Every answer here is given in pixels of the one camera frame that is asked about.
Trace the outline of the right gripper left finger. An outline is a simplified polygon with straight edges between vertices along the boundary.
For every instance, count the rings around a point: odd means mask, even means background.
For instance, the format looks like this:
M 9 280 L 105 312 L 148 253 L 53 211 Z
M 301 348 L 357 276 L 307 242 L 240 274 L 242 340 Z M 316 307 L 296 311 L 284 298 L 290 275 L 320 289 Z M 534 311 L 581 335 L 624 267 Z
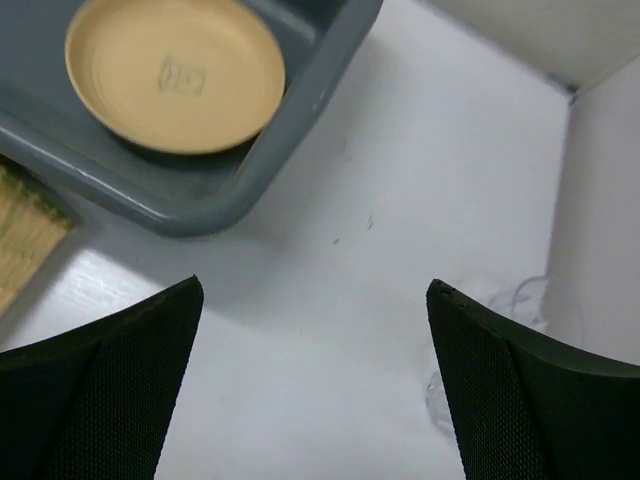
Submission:
M 153 478 L 203 305 L 190 277 L 2 352 L 2 478 Z

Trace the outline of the tan plate with square print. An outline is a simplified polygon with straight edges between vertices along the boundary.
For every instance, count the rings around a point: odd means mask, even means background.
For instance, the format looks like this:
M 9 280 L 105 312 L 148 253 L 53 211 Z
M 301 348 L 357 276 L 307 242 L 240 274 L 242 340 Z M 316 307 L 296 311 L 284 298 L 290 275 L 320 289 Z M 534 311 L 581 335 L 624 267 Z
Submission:
M 87 1 L 64 53 L 76 95 L 102 125 L 170 154 L 253 138 L 285 91 L 280 46 L 241 1 Z

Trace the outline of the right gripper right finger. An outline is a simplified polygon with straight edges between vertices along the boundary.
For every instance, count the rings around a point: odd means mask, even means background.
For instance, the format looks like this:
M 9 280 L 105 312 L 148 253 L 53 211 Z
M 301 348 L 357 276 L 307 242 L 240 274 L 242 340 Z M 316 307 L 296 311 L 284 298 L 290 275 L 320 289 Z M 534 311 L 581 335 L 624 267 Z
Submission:
M 638 478 L 638 366 L 522 326 L 441 280 L 426 306 L 466 478 Z

